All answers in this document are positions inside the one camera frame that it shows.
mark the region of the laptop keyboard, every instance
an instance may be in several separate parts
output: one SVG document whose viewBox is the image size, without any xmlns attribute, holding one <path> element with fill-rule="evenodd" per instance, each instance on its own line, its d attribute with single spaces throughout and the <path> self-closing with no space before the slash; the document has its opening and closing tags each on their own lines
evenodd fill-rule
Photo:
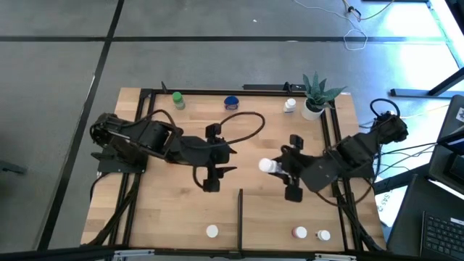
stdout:
<svg viewBox="0 0 464 261">
<path fill-rule="evenodd" d="M 424 230 L 425 248 L 464 260 L 464 226 L 427 213 Z"/>
</svg>

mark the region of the blue container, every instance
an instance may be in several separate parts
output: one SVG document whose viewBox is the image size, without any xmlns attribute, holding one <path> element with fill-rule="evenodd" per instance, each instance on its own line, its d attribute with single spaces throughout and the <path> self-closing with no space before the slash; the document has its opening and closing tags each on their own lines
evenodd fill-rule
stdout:
<svg viewBox="0 0 464 261">
<path fill-rule="evenodd" d="M 224 107 L 226 110 L 235 110 L 239 108 L 239 98 L 229 96 L 224 100 Z"/>
</svg>

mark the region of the potted plant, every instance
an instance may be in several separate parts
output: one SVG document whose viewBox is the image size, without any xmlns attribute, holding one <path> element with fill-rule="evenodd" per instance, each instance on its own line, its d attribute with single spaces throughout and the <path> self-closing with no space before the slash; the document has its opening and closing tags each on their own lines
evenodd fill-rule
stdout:
<svg viewBox="0 0 464 261">
<path fill-rule="evenodd" d="M 315 120 L 319 118 L 320 114 L 325 108 L 331 108 L 331 105 L 327 102 L 333 101 L 345 88 L 332 88 L 324 91 L 326 87 L 327 79 L 322 80 L 319 83 L 318 73 L 314 73 L 312 79 L 312 86 L 310 80 L 305 74 L 303 74 L 303 81 L 306 85 L 306 102 L 302 108 L 302 116 L 306 120 Z"/>
</svg>

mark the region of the green plant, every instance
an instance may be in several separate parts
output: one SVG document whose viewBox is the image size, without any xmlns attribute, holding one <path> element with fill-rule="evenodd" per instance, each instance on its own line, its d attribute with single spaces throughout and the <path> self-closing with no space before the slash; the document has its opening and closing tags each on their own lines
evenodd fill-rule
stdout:
<svg viewBox="0 0 464 261">
<path fill-rule="evenodd" d="M 306 85 L 306 102 L 317 109 L 331 108 L 331 105 L 326 102 L 333 101 L 335 97 L 337 97 L 346 88 L 345 86 L 343 88 L 332 88 L 324 91 L 327 79 L 324 79 L 319 83 L 318 72 L 314 73 L 312 86 L 310 84 L 310 80 L 305 74 L 303 74 L 303 81 Z"/>
</svg>

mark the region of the white pot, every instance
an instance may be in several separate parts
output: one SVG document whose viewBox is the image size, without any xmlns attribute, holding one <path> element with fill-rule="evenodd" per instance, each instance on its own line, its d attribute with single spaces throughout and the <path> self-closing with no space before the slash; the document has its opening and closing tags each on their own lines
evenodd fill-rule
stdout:
<svg viewBox="0 0 464 261">
<path fill-rule="evenodd" d="M 306 102 L 303 103 L 302 108 L 302 116 L 306 120 L 317 120 L 324 110 L 322 109 L 319 112 L 313 112 L 312 110 L 308 109 L 306 106 Z"/>
</svg>

